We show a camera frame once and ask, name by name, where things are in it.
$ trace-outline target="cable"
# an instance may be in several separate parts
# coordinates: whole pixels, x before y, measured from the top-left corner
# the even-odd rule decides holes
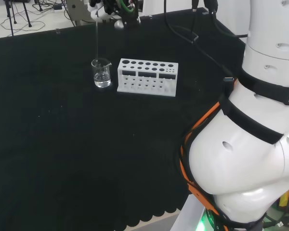
[[[17,6],[16,6],[16,4],[15,4],[15,2],[13,2],[13,3],[14,3],[14,6],[15,6],[15,8],[16,8],[16,10],[17,10],[17,13],[15,14],[15,16],[16,16],[16,15],[20,15],[26,22],[28,22],[28,21],[20,14],[20,13],[24,12],[24,10],[21,11],[21,12],[19,12],[19,11],[18,11],[18,8],[17,8]],[[5,19],[2,23],[0,23],[0,26],[3,27],[3,28],[6,29],[6,30],[11,30],[10,28],[6,28],[6,27],[3,26],[3,24],[4,24],[7,20],[8,20],[8,19]],[[24,28],[28,25],[28,24],[26,24],[25,26],[23,26],[23,27],[20,28],[20,29],[13,29],[13,30],[16,31],[15,33],[19,32],[19,31],[21,31],[21,30],[22,30],[22,31],[39,31],[39,30],[41,30],[42,28],[44,28],[44,27],[46,26],[44,22],[42,22],[42,21],[36,21],[36,19],[35,19],[35,21],[32,21],[32,23],[43,23],[43,26],[42,26],[40,29],[24,30]]]
[[[270,228],[272,226],[275,226],[276,224],[280,223],[282,221],[282,219],[287,215],[287,212],[289,210],[289,198],[288,198],[288,202],[287,202],[287,206],[286,206],[286,209],[285,209],[285,212],[283,213],[283,215],[280,217],[280,219],[278,220],[275,220],[275,221],[271,221],[271,222],[266,222],[263,224],[263,228],[266,229],[266,228]]]
[[[121,4],[121,7],[123,10],[125,10],[127,13],[133,13],[134,12],[134,9],[129,9],[123,2],[123,0],[120,0],[120,4]]]
[[[165,19],[165,24],[168,27],[168,29],[174,33],[175,35],[177,35],[178,37],[184,39],[185,41],[187,41],[188,43],[192,44],[195,46],[196,49],[198,49],[204,56],[206,56],[207,58],[209,58],[210,60],[212,60],[228,77],[233,77],[234,74],[224,65],[220,64],[219,62],[217,62],[214,58],[212,58],[210,55],[208,55],[203,49],[201,49],[199,47],[199,45],[197,44],[197,39],[198,39],[198,35],[194,32],[194,26],[195,26],[195,21],[196,21],[196,15],[194,15],[193,17],[193,22],[192,22],[192,26],[190,29],[187,29],[185,27],[182,26],[171,26],[168,22],[168,18],[167,18],[167,0],[164,0],[164,19]],[[178,33],[177,31],[175,31],[173,29],[173,27],[176,28],[180,28],[183,29],[185,31],[188,31],[191,36],[193,37],[193,35],[195,35],[195,38],[192,38],[191,40],[188,39],[187,37],[181,35],[180,33]]]
[[[211,15],[211,20],[213,22],[213,25],[215,26],[215,28],[223,35],[226,35],[228,37],[232,37],[232,38],[247,38],[248,35],[232,35],[232,34],[229,34],[225,31],[223,31],[222,29],[219,28],[219,26],[217,25],[217,18],[216,18],[216,12],[213,11],[213,12],[210,12],[210,15]]]
[[[74,22],[73,22],[73,20],[71,19],[71,16],[69,15],[69,13],[68,13],[68,10],[67,10],[67,8],[66,8],[66,6],[63,4],[63,0],[61,0],[61,2],[62,2],[62,5],[64,6],[64,8],[65,8],[65,11],[64,11],[64,16],[66,17],[66,12],[67,12],[67,15],[68,15],[68,17],[66,17],[68,20],[71,20],[71,22],[72,22],[72,24],[73,24],[73,26],[75,27],[75,24],[74,24]]]
[[[172,26],[168,23],[168,19],[167,19],[167,0],[164,0],[164,19],[165,19],[165,24],[166,26],[169,28],[169,30],[174,33],[175,35],[177,35],[178,37],[184,39],[185,41],[187,41],[190,44],[194,44],[194,41],[186,38],[185,36],[179,34],[178,32],[176,32]]]

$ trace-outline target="black cable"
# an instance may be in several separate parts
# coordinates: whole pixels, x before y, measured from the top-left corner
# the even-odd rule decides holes
[[[168,29],[169,29],[172,33],[174,33],[176,36],[184,39],[186,42],[188,42],[188,43],[190,43],[190,44],[194,44],[194,41],[192,41],[192,40],[186,38],[185,36],[179,34],[178,32],[176,32],[176,31],[172,28],[172,26],[169,24],[168,18],[167,18],[167,0],[164,0],[164,19],[165,19],[165,24],[166,24],[166,26],[168,27]]]
[[[62,5],[63,5],[64,8],[65,8],[64,16],[66,17],[66,13],[67,13],[67,15],[68,15],[69,18],[68,18],[68,17],[66,17],[66,18],[67,18],[68,20],[71,20],[73,26],[75,27],[75,24],[74,24],[73,20],[71,19],[71,16],[69,15],[68,10],[67,10],[66,6],[65,6],[64,3],[63,3],[63,0],[61,0],[61,2],[62,2]]]
[[[275,226],[277,225],[279,222],[282,221],[282,219],[287,215],[287,212],[289,210],[289,198],[288,198],[288,201],[287,201],[287,206],[286,206],[286,209],[285,209],[285,212],[283,213],[283,215],[280,217],[280,219],[278,220],[275,220],[275,221],[271,221],[271,222],[265,222],[263,224],[263,228],[266,229],[266,228],[270,228],[272,226]]]
[[[85,23],[94,23],[94,22],[89,22],[89,21],[85,21],[85,20],[82,20],[83,22],[85,22]]]
[[[228,37],[232,37],[232,38],[247,38],[248,35],[232,35],[227,33],[226,31],[223,31],[222,29],[219,28],[219,26],[217,25],[217,18],[216,18],[216,12],[210,12],[210,16],[211,16],[211,20],[213,22],[213,25],[215,26],[215,28],[223,35],[226,35]]]
[[[225,72],[225,74],[228,76],[228,77],[233,77],[233,73],[228,69],[226,68],[224,65],[220,64],[219,62],[217,62],[214,58],[212,58],[210,55],[208,55],[203,49],[201,49],[198,44],[197,44],[197,39],[198,39],[198,35],[194,32],[194,26],[195,26],[195,21],[196,21],[196,18],[197,16],[194,15],[193,16],[193,22],[192,22],[192,26],[191,26],[191,29],[187,29],[185,27],[182,27],[182,26],[171,26],[168,22],[168,18],[167,18],[167,0],[164,0],[164,19],[165,19],[165,24],[166,26],[168,27],[168,29],[173,32],[175,35],[179,36],[180,38],[184,39],[185,41],[187,41],[188,43],[194,45],[204,56],[206,56],[207,58],[209,58],[210,60],[212,60],[222,71]],[[192,40],[188,39],[187,37],[181,35],[180,33],[178,33],[177,31],[175,31],[173,29],[173,27],[177,27],[177,28],[180,28],[180,29],[183,29],[185,31],[189,31],[189,33],[193,36],[195,35],[196,37],[195,38],[192,38]]]

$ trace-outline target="floor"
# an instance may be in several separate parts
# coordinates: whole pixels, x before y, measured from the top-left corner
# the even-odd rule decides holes
[[[54,29],[61,29],[66,27],[73,26],[71,21],[68,20],[64,16],[64,11],[55,12],[54,10],[48,10],[47,12],[40,13],[36,9],[32,7],[34,4],[34,0],[31,0],[29,3],[26,3],[26,8],[28,11],[29,19],[32,22],[32,27],[28,27],[28,23],[24,20],[26,19],[26,14],[23,11],[24,7],[22,3],[16,2],[16,7],[14,6],[14,12],[17,13],[17,10],[19,11],[20,15],[16,15],[15,19],[17,24],[13,23],[13,29],[14,29],[14,35],[22,35],[22,34],[28,34],[28,33],[34,33],[37,31],[47,31],[47,30],[54,30]],[[4,29],[0,25],[0,38],[11,36],[11,26],[10,21],[6,20],[7,17],[7,11],[5,8],[5,3],[3,0],[0,0],[0,24],[2,23],[2,26],[4,26],[7,29]]]

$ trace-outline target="metal stand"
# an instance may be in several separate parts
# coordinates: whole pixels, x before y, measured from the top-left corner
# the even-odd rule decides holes
[[[11,6],[12,6],[14,24],[17,24],[16,19],[15,19],[15,14],[14,14],[14,8],[13,8],[13,2],[12,2],[12,0],[11,0]]]
[[[7,13],[8,13],[8,17],[9,17],[9,19],[10,19],[10,25],[11,25],[12,36],[14,36],[13,25],[12,25],[12,19],[11,19],[10,7],[9,7],[9,1],[8,1],[8,0],[5,1],[5,6],[6,6],[6,11],[7,11]]]
[[[40,2],[39,2],[39,0],[35,0],[34,2],[37,3],[37,4],[39,4],[39,11],[42,12],[43,9],[42,9],[42,7],[40,6]]]
[[[29,16],[28,16],[28,11],[27,11],[27,8],[26,8],[26,5],[25,5],[25,0],[23,0],[23,5],[24,5],[25,12],[26,12],[26,16],[27,16],[29,27],[32,27],[32,25],[30,23]]]

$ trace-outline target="black table surface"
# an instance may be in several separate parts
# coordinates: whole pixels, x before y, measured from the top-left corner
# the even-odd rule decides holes
[[[169,14],[188,28],[192,18]],[[141,19],[130,31],[99,27],[99,55],[113,64],[102,90],[94,25],[0,39],[0,231],[122,231],[184,205],[179,140],[217,102],[225,75],[162,15]],[[239,72],[241,41],[218,34],[208,15],[195,31]],[[121,58],[179,63],[176,97],[118,93]]]

